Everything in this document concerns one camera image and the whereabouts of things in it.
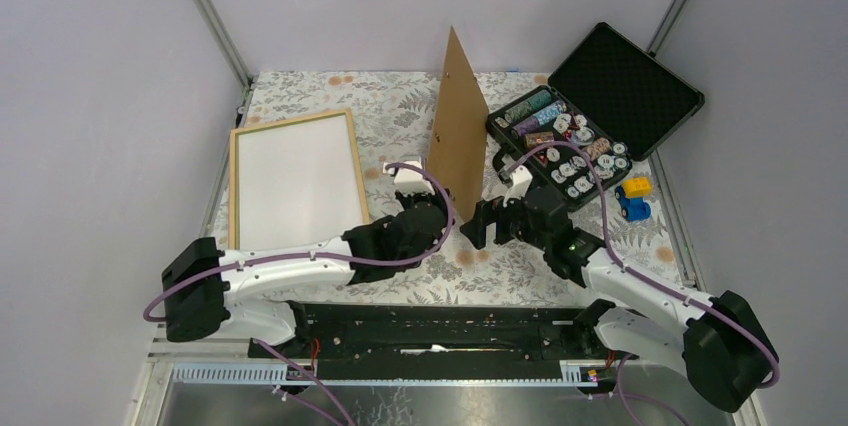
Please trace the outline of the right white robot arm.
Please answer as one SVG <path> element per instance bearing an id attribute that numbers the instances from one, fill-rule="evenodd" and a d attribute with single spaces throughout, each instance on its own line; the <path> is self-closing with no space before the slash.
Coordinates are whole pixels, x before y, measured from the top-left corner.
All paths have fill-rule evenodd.
<path id="1" fill-rule="evenodd" d="M 775 348 L 743 297 L 712 296 L 624 263 L 603 239 L 573 225 L 552 188 L 480 201 L 460 231 L 481 249 L 489 227 L 495 243 L 528 244 L 555 275 L 605 297 L 584 311 L 586 323 L 573 332 L 583 356 L 609 349 L 662 365 L 725 412 L 779 380 Z"/>

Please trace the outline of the brown backing board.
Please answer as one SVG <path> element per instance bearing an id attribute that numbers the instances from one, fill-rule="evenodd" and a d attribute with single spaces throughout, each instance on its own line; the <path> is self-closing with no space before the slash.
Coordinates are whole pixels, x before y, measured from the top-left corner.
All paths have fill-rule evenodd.
<path id="1" fill-rule="evenodd" d="M 427 155 L 427 169 L 448 189 L 459 217 L 481 199 L 487 145 L 486 101 L 454 28 L 450 29 Z"/>

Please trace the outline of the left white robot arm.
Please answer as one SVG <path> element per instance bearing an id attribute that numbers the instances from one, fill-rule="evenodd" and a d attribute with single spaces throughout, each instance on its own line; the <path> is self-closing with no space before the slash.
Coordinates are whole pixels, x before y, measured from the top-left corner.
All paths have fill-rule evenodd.
<path id="1" fill-rule="evenodd" d="M 437 251 L 451 224 L 440 194 L 398 194 L 403 209 L 304 249 L 220 250 L 212 237 L 192 241 L 162 272 L 168 341 L 219 335 L 259 339 L 296 357 L 309 347 L 302 314 L 263 295 L 316 284 L 384 281 L 418 267 Z"/>

